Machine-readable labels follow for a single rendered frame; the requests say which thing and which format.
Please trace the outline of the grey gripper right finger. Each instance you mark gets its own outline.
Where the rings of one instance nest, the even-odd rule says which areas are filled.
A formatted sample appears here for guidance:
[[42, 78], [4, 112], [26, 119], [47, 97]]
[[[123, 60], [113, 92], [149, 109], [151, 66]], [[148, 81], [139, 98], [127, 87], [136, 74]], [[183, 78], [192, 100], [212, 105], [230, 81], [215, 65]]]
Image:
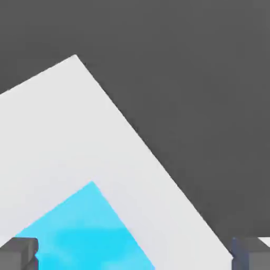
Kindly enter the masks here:
[[270, 270], [270, 247], [258, 237], [233, 238], [232, 270]]

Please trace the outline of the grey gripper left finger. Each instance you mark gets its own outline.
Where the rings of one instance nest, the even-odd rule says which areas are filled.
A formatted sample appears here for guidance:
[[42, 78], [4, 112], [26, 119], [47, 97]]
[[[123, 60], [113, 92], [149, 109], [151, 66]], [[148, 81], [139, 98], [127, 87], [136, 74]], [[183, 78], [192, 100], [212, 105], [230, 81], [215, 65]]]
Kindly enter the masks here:
[[0, 247], [0, 270], [38, 270], [37, 251], [37, 238], [11, 238]]

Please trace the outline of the large cyan box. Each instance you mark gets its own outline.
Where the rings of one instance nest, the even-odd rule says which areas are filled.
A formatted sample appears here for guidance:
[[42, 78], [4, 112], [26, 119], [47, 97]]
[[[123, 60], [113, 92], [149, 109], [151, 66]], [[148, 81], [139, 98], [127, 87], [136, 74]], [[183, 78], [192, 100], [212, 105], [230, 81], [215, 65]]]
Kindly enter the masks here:
[[38, 239], [39, 270], [155, 270], [94, 182], [17, 236]]

